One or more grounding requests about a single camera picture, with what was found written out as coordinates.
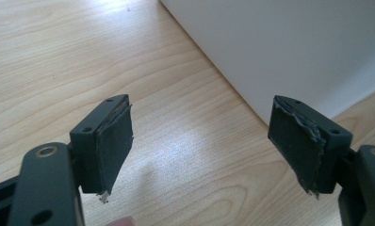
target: black foam padding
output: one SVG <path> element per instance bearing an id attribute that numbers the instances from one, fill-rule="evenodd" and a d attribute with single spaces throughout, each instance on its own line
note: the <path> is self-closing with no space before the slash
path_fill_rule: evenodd
<path id="1" fill-rule="evenodd" d="M 349 131 L 300 101 L 275 96 L 269 139 L 306 192 L 318 195 L 334 191 L 334 166 L 337 157 L 349 150 Z"/>
<path id="2" fill-rule="evenodd" d="M 133 131 L 128 95 L 101 102 L 71 131 L 72 153 L 79 160 L 77 181 L 84 193 L 111 194 Z"/>

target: wooden desk surface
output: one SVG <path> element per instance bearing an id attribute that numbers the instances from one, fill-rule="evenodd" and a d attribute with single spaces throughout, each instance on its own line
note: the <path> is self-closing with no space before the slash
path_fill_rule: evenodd
<path id="1" fill-rule="evenodd" d="M 0 1 L 0 182 L 23 155 L 129 93 L 135 142 L 109 197 L 83 195 L 88 225 L 340 225 L 259 120 L 157 1 Z M 375 94 L 335 119 L 375 144 Z"/>

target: black plastic part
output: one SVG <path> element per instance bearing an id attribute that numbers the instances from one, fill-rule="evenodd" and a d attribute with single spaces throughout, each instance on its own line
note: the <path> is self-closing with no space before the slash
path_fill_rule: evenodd
<path id="1" fill-rule="evenodd" d="M 355 161 L 358 182 L 367 208 L 360 225 L 375 226 L 375 146 L 361 146 L 358 154 Z"/>
<path id="2" fill-rule="evenodd" d="M 67 145 L 44 144 L 24 156 L 8 225 L 83 225 L 80 203 Z"/>
<path id="3" fill-rule="evenodd" d="M 358 203 L 363 203 L 363 196 L 358 182 L 356 162 L 359 155 L 349 150 L 347 155 L 337 159 L 334 175 L 337 182 L 344 188 L 345 193 L 350 195 Z"/>
<path id="4" fill-rule="evenodd" d="M 343 189 L 338 197 L 338 207 L 340 209 L 340 217 L 345 226 L 358 226 L 366 212 L 363 200 L 353 198 L 345 189 Z"/>
<path id="5" fill-rule="evenodd" d="M 275 96 L 269 139 L 296 172 L 306 192 L 332 193 L 337 158 L 350 150 L 352 134 L 310 106 Z"/>
<path id="6" fill-rule="evenodd" d="M 0 183 L 0 225 L 6 225 L 18 177 Z"/>
<path id="7" fill-rule="evenodd" d="M 132 147 L 128 95 L 101 102 L 71 131 L 74 169 L 84 193 L 111 194 L 120 168 Z"/>

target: wooden table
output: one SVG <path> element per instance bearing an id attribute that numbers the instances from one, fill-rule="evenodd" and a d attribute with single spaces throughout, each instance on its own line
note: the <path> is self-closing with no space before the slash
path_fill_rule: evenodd
<path id="1" fill-rule="evenodd" d="M 0 182 L 23 155 L 128 93 L 135 141 L 88 225 L 340 225 L 339 188 L 308 196 L 267 126 L 157 1 L 0 1 Z M 375 144 L 375 94 L 335 119 Z"/>

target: black bracket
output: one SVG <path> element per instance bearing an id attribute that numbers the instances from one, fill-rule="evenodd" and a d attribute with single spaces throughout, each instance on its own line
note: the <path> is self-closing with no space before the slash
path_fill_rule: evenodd
<path id="1" fill-rule="evenodd" d="M 19 176 L 0 184 L 0 225 L 84 225 L 78 188 L 111 194 L 132 147 L 128 95 L 101 102 L 71 131 L 71 143 L 29 151 Z"/>
<path id="2" fill-rule="evenodd" d="M 275 96 L 269 139 L 311 194 L 343 189 L 339 208 L 343 225 L 375 225 L 375 146 L 350 148 L 352 134 L 310 106 Z"/>

